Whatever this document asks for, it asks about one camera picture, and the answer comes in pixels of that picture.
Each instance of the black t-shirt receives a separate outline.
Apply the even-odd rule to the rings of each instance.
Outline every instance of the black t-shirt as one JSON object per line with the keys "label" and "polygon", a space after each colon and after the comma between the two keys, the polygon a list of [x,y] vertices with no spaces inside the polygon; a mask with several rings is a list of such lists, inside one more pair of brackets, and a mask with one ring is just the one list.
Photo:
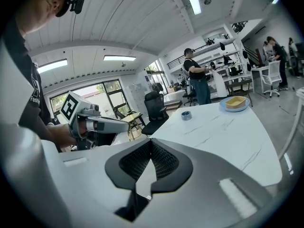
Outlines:
{"label": "black t-shirt", "polygon": [[3,39],[17,68],[34,88],[34,92],[22,113],[19,125],[31,129],[40,139],[53,141],[52,135],[46,127],[52,121],[43,97],[40,75],[28,55],[24,45],[25,39],[21,36],[15,19],[11,19],[7,24]]}
{"label": "black t-shirt", "polygon": [[189,68],[191,68],[192,66],[200,67],[196,61],[194,61],[190,58],[187,58],[184,62],[184,68],[187,72],[189,72],[190,79],[197,79],[197,80],[198,79],[203,79],[205,77],[204,72],[193,73],[193,72],[189,71]]}
{"label": "black t-shirt", "polygon": [[275,43],[274,46],[272,46],[273,51],[274,51],[274,55],[277,56],[279,55],[280,57],[278,58],[278,60],[281,61],[285,61],[285,57],[284,57],[284,52],[283,49],[281,48],[281,46],[277,43]]}

